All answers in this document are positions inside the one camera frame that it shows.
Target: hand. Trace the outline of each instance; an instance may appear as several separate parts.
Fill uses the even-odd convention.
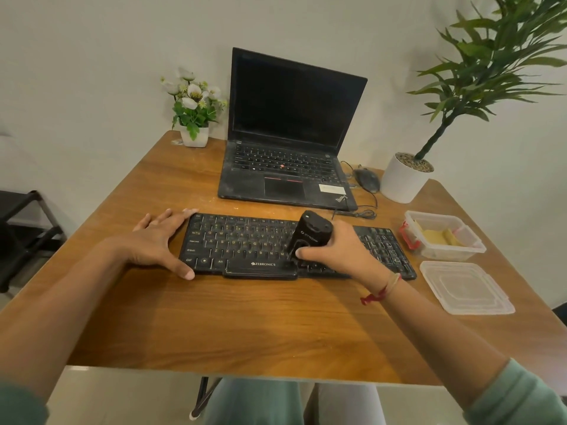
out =
[[[178,276],[191,280],[194,271],[178,260],[169,250],[168,243],[182,223],[198,210],[185,209],[174,214],[169,208],[154,220],[147,214],[130,234],[107,239],[114,247],[124,253],[128,262],[137,265],[161,265]]]
[[[300,259],[317,261],[340,273],[349,274],[363,285],[376,277],[388,280],[390,271],[364,247],[351,224],[331,221],[333,234],[326,246],[299,248],[295,255]]]

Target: red thread bracelet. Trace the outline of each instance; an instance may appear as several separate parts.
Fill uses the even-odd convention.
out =
[[[368,295],[365,298],[360,298],[362,305],[372,303],[373,301],[381,301],[384,298],[386,298],[389,295],[389,293],[392,292],[392,290],[394,289],[394,287],[397,284],[397,281],[400,280],[400,279],[401,279],[400,273],[393,274],[392,277],[388,280],[388,283],[386,284],[386,286],[384,286],[384,288],[382,288],[380,290],[378,295],[374,295],[373,293],[371,293],[370,295]]]

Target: transparent plastic lid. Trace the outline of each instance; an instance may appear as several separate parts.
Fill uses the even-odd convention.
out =
[[[515,308],[494,279],[477,264],[424,261],[420,270],[450,314],[511,314]]]

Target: plastic container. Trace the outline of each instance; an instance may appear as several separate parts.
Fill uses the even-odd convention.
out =
[[[465,247],[449,246],[430,243],[417,227],[415,221],[422,229],[443,231],[451,230],[457,240]],[[413,212],[405,213],[405,221],[400,227],[400,234],[408,244],[408,248],[416,251],[425,258],[440,259],[443,261],[466,261],[475,253],[485,253],[486,247],[478,236],[456,216],[435,215],[432,213]]]
[[[494,279],[477,264],[423,261],[420,270],[451,314],[511,314],[514,305]]]

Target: black mouse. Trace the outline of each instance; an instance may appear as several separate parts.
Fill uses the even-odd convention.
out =
[[[380,179],[376,173],[366,168],[359,168],[353,171],[354,178],[363,189],[368,192],[378,192],[380,190]]]

